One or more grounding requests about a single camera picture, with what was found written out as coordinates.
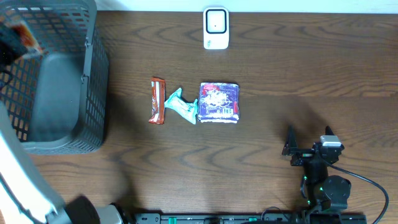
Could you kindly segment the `purple tissue pack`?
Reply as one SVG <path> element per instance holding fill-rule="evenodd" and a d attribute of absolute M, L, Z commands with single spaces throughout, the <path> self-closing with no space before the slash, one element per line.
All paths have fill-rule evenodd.
<path fill-rule="evenodd" d="M 239 121 L 239 85 L 235 83 L 200 84 L 198 120 L 201 123 Z"/>

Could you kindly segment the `red-brown chocolate bar wrapper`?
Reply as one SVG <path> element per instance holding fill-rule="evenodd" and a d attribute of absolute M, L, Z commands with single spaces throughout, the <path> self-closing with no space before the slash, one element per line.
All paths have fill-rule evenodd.
<path fill-rule="evenodd" d="M 165 80 L 151 78 L 152 88 L 152 116 L 149 122 L 152 124 L 163 124 L 165 114 Z"/>

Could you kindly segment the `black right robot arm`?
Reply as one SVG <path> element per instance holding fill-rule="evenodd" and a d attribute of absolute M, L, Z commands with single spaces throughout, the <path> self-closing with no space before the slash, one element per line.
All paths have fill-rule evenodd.
<path fill-rule="evenodd" d="M 348 208 L 351 182 L 328 174 L 328 168 L 338 162 L 344 148 L 329 126 L 320 140 L 307 149 L 298 147 L 293 128 L 288 129 L 282 155 L 291 157 L 291 166 L 303 167 L 301 194 L 314 212 L 340 213 Z"/>

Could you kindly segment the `orange snack packet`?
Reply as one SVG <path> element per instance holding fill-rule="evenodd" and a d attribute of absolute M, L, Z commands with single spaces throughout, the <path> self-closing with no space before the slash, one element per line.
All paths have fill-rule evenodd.
<path fill-rule="evenodd" d="M 23 53 L 21 56 L 23 59 L 31 59 L 42 55 L 43 50 L 26 22 L 12 22 L 11 29 L 16 31 L 21 39 L 22 45 L 27 49 L 26 53 Z"/>

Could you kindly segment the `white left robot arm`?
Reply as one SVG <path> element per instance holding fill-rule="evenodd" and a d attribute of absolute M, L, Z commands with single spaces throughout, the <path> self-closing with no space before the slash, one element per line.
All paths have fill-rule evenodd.
<path fill-rule="evenodd" d="M 55 53 L 40 64 L 31 98 L 33 107 L 1 103 L 1 208 L 14 223 L 99 223 L 100 216 L 84 196 L 70 203 L 44 180 L 29 150 L 73 152 L 89 117 L 92 46 L 85 53 Z"/>

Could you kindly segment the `teal wet wipe packet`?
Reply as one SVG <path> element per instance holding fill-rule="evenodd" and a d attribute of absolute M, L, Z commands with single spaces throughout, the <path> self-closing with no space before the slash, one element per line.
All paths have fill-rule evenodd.
<path fill-rule="evenodd" d="M 181 117 L 192 124 L 197 123 L 198 100 L 187 103 L 182 99 L 182 89 L 178 88 L 165 101 L 165 107 L 176 111 Z"/>

